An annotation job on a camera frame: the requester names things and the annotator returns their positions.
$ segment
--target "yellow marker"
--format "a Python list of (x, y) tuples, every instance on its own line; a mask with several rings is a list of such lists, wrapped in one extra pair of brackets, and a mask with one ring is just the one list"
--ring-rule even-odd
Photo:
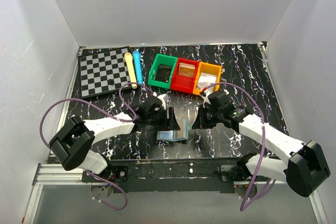
[[(124, 55), (126, 65), (128, 68), (128, 74), (130, 75), (130, 80), (131, 82), (136, 82), (136, 77), (135, 77), (135, 72), (134, 72), (134, 67), (133, 67), (133, 56), (127, 52)], [(136, 89), (138, 86), (136, 84), (132, 84), (132, 88)]]

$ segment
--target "blue marker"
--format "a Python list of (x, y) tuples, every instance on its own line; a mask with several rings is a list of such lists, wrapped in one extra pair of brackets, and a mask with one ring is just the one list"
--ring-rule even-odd
[(140, 53), (135, 50), (133, 51), (133, 60), (134, 60), (134, 66), (135, 66), (135, 74), (137, 75), (137, 81), (140, 84), (143, 84), (142, 81), (142, 72), (141, 72), (141, 63), (140, 63)]

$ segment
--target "orange bin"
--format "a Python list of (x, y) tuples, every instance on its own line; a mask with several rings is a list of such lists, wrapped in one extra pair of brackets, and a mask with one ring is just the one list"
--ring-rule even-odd
[[(193, 89), (193, 94), (197, 94), (199, 95), (201, 90), (197, 89), (197, 83), (198, 83), (198, 79), (201, 76), (201, 73), (209, 73), (209, 74), (213, 74), (215, 76), (217, 76), (216, 82), (220, 82), (220, 75), (222, 74), (222, 67), (219, 65), (213, 65), (213, 64), (209, 64), (209, 63), (205, 63), (205, 62), (200, 62), (198, 65), (198, 72), (197, 72), (197, 76), (195, 79), (195, 84), (194, 84), (194, 89)], [(213, 92), (217, 91), (219, 89), (219, 85), (216, 85), (214, 87)]]

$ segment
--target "gray object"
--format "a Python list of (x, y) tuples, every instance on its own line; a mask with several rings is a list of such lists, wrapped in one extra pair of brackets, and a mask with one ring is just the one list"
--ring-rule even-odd
[(157, 140), (162, 141), (181, 141), (188, 139), (188, 121), (187, 119), (177, 120), (180, 131), (158, 131)]
[(130, 82), (124, 54), (128, 48), (79, 57), (80, 90), (82, 98), (117, 92)]

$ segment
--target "plastic bin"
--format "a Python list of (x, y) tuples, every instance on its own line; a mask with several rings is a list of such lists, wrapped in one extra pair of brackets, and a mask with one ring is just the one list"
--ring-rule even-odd
[[(154, 63), (151, 67), (151, 70), (149, 71), (148, 84), (152, 86), (157, 86), (160, 88), (170, 89), (176, 62), (177, 62), (176, 57), (157, 54), (154, 59)], [(159, 65), (166, 65), (166, 66), (172, 67), (172, 71), (170, 73), (168, 82), (162, 82), (162, 81), (155, 80), (155, 75), (156, 75)]]
[[(209, 73), (209, 74), (213, 74), (215, 76), (217, 76), (216, 82), (220, 81), (220, 75), (222, 74), (222, 67), (219, 65), (213, 65), (213, 64), (209, 64), (209, 63), (205, 63), (205, 62), (200, 62), (199, 66), (198, 66), (198, 72), (197, 72), (197, 76), (195, 79), (195, 83), (194, 83), (194, 90), (193, 90), (193, 94), (197, 94), (199, 95), (201, 90), (197, 89), (197, 83), (198, 83), (198, 79), (199, 76), (201, 75), (201, 73)], [(219, 85), (216, 85), (214, 87), (213, 92), (217, 91), (219, 89)]]
[[(180, 63), (186, 63), (186, 64), (194, 65), (196, 67), (194, 76), (193, 77), (187, 77), (187, 76), (179, 75), (178, 72), (179, 72)], [(197, 76), (199, 64), (200, 64), (199, 61), (178, 58), (176, 66), (175, 66), (175, 70), (174, 70), (174, 73), (173, 73), (173, 78), (172, 78), (172, 83), (171, 83), (170, 89), (192, 94), (193, 90), (194, 90), (194, 86), (195, 86), (195, 79), (196, 79), (196, 76)]]

